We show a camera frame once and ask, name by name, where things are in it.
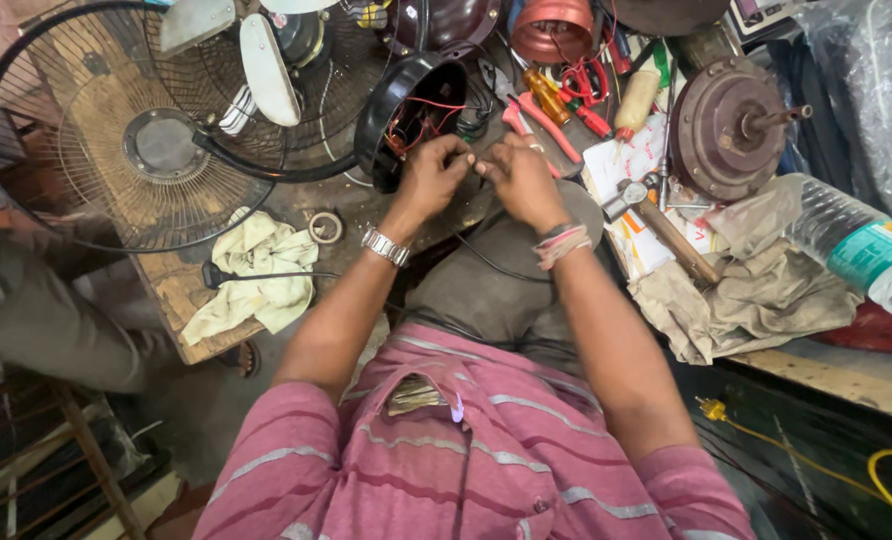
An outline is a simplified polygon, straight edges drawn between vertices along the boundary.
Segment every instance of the bottle label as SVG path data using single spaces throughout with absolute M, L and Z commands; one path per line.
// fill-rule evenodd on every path
M 892 266 L 892 221 L 881 219 L 854 230 L 826 259 L 826 267 L 865 292 Z

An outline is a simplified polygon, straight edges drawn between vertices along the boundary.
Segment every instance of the trousers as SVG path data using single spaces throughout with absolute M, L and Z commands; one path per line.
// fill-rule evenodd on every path
M 180 362 L 164 331 L 127 330 L 0 231 L 0 361 L 113 392 Z
M 586 226 L 593 247 L 603 233 L 602 209 L 583 189 L 558 179 L 556 186 L 566 210 Z M 536 232 L 514 220 L 496 199 L 482 224 L 468 238 L 488 260 L 506 270 L 531 278 L 550 279 L 539 269 L 532 251 Z M 501 342 L 524 342 L 519 354 L 561 371 L 581 375 L 566 314 L 555 285 L 507 276 L 490 267 L 475 253 L 460 246 L 437 264 L 406 296 L 409 310 L 457 325 L 479 338 Z M 435 327 L 419 318 L 409 322 Z M 556 348 L 535 345 L 550 342 Z

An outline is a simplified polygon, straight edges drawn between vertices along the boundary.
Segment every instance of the shirt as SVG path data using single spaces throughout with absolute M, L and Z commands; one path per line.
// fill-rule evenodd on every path
M 390 416 L 411 375 L 447 404 Z M 456 537 L 755 538 L 702 448 L 660 448 L 633 466 L 582 381 L 414 324 L 390 335 L 338 409 L 309 383 L 267 391 L 194 535 Z

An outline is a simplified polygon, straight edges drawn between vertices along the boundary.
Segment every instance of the hand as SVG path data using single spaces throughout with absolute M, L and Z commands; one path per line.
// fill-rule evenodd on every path
M 475 162 L 469 145 L 453 134 L 428 141 L 410 153 L 380 233 L 397 244 L 410 243 L 423 223 L 446 208 Z
M 546 159 L 532 148 L 531 135 L 507 133 L 476 164 L 476 172 L 496 187 L 502 205 L 513 218 L 533 227 L 540 236 L 572 216 L 563 206 L 559 189 L 549 174 Z

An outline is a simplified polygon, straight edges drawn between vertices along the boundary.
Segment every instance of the red screwdriver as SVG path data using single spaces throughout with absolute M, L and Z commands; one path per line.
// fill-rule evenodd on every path
M 601 116 L 592 112 L 587 106 L 582 104 L 582 99 L 570 97 L 569 94 L 561 90 L 559 91 L 559 98 L 566 104 L 566 109 L 575 113 L 577 117 L 582 118 L 582 122 L 586 124 L 589 129 L 593 130 L 596 135 L 605 139 L 612 130 L 612 128 L 609 127 L 609 124 L 603 120 Z

